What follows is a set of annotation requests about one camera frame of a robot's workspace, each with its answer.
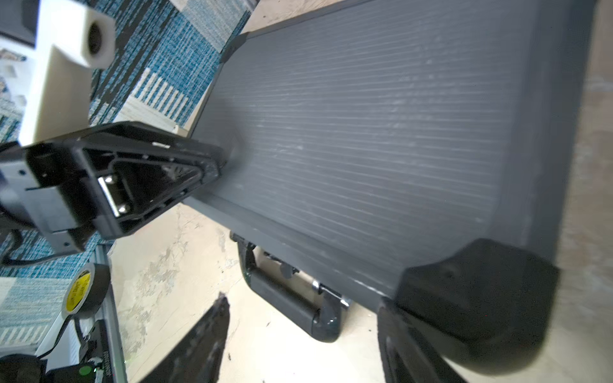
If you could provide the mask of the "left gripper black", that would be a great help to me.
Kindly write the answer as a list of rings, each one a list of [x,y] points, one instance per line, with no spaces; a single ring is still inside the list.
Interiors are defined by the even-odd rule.
[[[94,226],[105,239],[132,235],[224,164],[219,146],[130,121],[79,132],[71,153],[86,173],[64,149],[1,144],[1,228],[35,229],[55,255],[86,250]]]

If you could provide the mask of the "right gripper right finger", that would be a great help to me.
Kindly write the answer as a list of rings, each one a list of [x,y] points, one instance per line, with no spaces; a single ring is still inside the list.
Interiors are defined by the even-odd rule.
[[[464,381],[394,301],[383,298],[377,318],[378,346],[387,383]]]

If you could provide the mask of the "dark grey poker case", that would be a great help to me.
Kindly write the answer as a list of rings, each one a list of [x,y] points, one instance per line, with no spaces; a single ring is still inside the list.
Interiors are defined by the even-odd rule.
[[[394,301],[444,360],[531,365],[594,1],[342,1],[228,46],[191,132],[231,156],[188,206],[320,342]]]

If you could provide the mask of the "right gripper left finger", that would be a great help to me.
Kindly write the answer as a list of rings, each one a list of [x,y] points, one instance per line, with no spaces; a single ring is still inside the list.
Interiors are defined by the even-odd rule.
[[[209,310],[143,382],[217,382],[230,324],[230,305],[220,294]]]

